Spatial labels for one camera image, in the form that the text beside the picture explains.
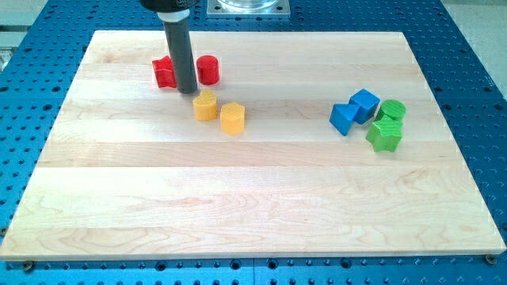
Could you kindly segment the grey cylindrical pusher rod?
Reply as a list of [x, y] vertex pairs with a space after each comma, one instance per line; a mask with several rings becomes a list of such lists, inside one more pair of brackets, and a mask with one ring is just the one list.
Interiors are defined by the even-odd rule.
[[183, 94], [195, 93], [197, 82], [189, 35], [189, 10], [157, 12], [157, 15], [164, 25], [177, 90]]

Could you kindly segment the clear acrylic robot base plate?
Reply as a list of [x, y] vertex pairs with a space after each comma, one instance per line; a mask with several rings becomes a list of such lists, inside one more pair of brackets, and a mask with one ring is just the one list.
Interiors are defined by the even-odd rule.
[[210, 18], [289, 18], [289, 0], [207, 0]]

